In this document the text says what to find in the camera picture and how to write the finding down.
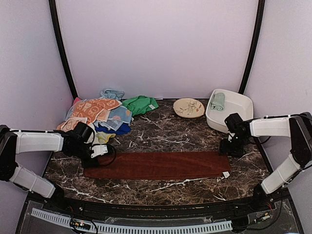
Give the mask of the mint green panda towel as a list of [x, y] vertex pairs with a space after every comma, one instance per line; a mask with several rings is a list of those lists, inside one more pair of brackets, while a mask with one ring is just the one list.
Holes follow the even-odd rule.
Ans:
[[225, 108], [225, 94], [215, 93], [211, 99], [210, 109], [215, 111], [224, 111]]

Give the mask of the dark red towel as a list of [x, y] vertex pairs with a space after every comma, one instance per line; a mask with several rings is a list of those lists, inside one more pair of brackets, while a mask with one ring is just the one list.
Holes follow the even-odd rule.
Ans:
[[211, 178], [230, 173], [227, 156], [218, 152], [118, 153], [98, 159], [99, 166], [85, 168], [83, 175], [96, 179], [179, 180]]

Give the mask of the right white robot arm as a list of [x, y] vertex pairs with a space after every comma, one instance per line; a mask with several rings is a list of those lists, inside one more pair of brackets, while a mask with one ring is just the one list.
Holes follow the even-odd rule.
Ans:
[[275, 164], [270, 173], [254, 189], [249, 208], [260, 211], [268, 203], [267, 196], [290, 183], [312, 160], [312, 115], [309, 112], [284, 116], [265, 116], [243, 120], [238, 113], [225, 118], [228, 135], [221, 140], [219, 153], [242, 157], [244, 147], [255, 140], [262, 145], [273, 139], [264, 149], [271, 153], [269, 161]]

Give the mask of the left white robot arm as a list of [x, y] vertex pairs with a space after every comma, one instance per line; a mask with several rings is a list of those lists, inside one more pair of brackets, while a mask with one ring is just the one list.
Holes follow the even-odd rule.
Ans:
[[30, 156], [34, 162], [39, 156], [47, 158], [51, 153], [61, 152], [79, 158], [84, 168], [93, 167], [98, 165], [97, 157], [107, 152], [106, 146], [93, 142], [95, 138], [94, 130], [83, 122], [67, 132], [18, 130], [1, 125], [0, 179], [49, 199], [50, 205], [63, 213], [69, 208], [63, 189], [28, 169], [29, 163], [23, 166], [22, 156]]

